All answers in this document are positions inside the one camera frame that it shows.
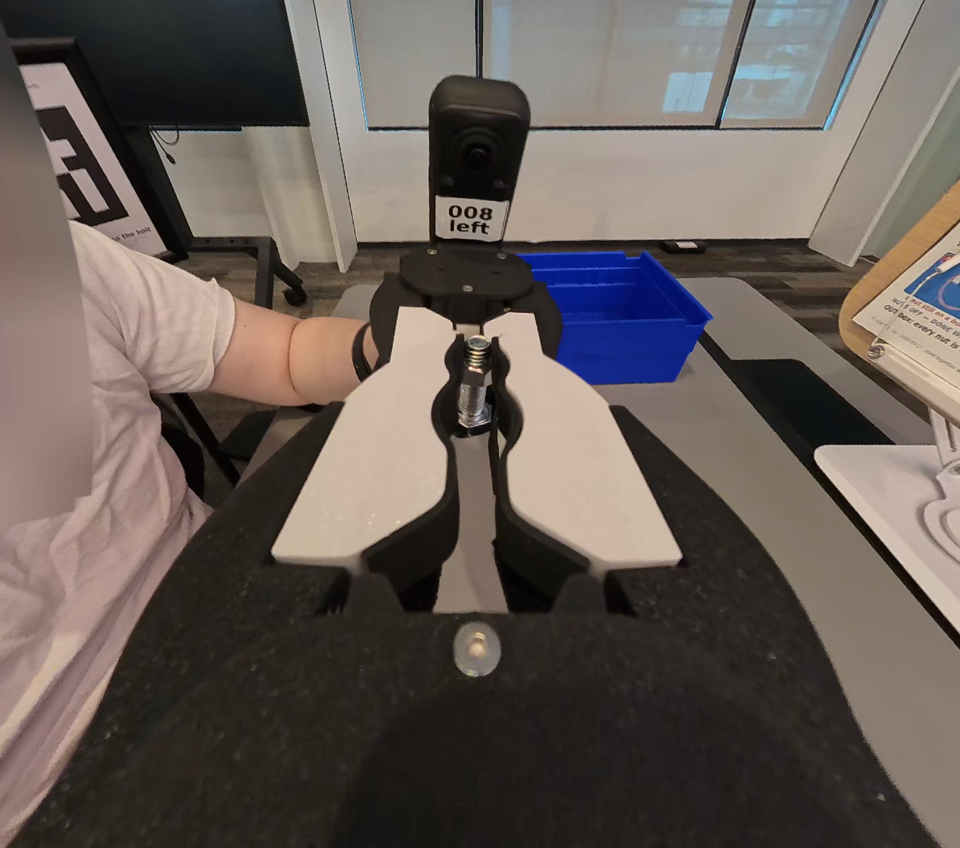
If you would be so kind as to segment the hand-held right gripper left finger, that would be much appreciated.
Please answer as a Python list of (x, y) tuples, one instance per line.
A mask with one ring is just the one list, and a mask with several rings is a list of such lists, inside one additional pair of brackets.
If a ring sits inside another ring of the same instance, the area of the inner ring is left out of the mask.
[(456, 545), (450, 446), (434, 405), (456, 334), (397, 334), (342, 404), (272, 545), (280, 564), (435, 575)]

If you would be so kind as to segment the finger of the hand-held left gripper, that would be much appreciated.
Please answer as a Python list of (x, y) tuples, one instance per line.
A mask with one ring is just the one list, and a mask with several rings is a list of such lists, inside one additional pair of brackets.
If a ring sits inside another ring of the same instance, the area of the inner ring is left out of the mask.
[(507, 312), (487, 321), (487, 337), (497, 341), (502, 357), (509, 364), (530, 364), (556, 357), (544, 350), (534, 314)]
[(408, 370), (440, 370), (458, 337), (453, 322), (426, 308), (401, 306), (397, 310), (390, 351), (378, 342), (383, 366)]

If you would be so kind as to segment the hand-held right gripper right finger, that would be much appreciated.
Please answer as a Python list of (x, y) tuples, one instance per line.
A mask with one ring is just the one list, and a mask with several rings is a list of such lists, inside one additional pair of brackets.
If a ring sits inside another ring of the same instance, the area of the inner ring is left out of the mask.
[(509, 411), (498, 461), (507, 513), (592, 575), (677, 566), (681, 548), (613, 413), (536, 334), (498, 334)]

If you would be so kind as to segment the silver hex bolt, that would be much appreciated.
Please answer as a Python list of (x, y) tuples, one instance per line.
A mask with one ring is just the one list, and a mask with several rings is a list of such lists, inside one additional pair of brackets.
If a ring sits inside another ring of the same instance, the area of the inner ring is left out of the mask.
[[(488, 370), (491, 373), (492, 341), (484, 335), (472, 335), (464, 342), (462, 372), (471, 365)], [(466, 432), (474, 432), (486, 427), (491, 421), (491, 408), (488, 404), (486, 389), (469, 389), (459, 386), (457, 412), (458, 424)]]

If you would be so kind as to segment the blue plastic bin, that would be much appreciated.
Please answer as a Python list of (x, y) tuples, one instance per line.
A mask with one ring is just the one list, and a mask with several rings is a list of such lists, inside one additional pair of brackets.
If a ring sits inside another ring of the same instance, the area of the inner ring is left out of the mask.
[(556, 360), (593, 386), (677, 380), (713, 315), (648, 252), (522, 253), (556, 302)]

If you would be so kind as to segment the person's left forearm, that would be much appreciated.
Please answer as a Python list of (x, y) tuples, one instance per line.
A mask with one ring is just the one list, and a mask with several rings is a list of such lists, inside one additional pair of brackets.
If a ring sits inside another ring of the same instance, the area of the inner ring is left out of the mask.
[(342, 401), (361, 383), (356, 338), (366, 362), (375, 362), (377, 347), (358, 319), (297, 319), (236, 300), (229, 344), (207, 391), (276, 407)]

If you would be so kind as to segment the black monitor stand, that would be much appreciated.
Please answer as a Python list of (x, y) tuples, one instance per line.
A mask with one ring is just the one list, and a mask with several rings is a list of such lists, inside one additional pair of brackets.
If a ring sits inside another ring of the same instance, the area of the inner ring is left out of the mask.
[(282, 263), (279, 248), (267, 236), (227, 236), (202, 238), (195, 236), (176, 196), (173, 184), (149, 129), (145, 126), (121, 128), (128, 149), (125, 166), (134, 189), (141, 197), (163, 248), (159, 256), (169, 263), (179, 263), (196, 254), (242, 253), (254, 259), (256, 276), (254, 302), (271, 309), (275, 281), (284, 285), (283, 296), (289, 304), (306, 303), (303, 280)]

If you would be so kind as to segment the white document stand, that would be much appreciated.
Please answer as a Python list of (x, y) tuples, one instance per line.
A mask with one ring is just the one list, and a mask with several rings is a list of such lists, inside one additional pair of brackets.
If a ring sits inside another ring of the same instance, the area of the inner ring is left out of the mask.
[(824, 475), (958, 628), (959, 429), (931, 412), (931, 445), (825, 445)]

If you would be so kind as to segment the printed instruction sheet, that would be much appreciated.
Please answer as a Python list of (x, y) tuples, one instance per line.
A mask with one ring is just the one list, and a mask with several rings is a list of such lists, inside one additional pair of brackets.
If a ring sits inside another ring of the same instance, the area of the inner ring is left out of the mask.
[(959, 385), (959, 226), (853, 317), (886, 348)]

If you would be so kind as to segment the white sign board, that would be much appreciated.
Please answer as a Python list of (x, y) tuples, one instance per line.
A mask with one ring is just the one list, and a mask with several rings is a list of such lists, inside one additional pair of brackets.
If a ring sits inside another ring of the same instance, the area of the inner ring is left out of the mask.
[(13, 38), (9, 46), (44, 136), (67, 218), (141, 254), (187, 258), (173, 217), (73, 37)]

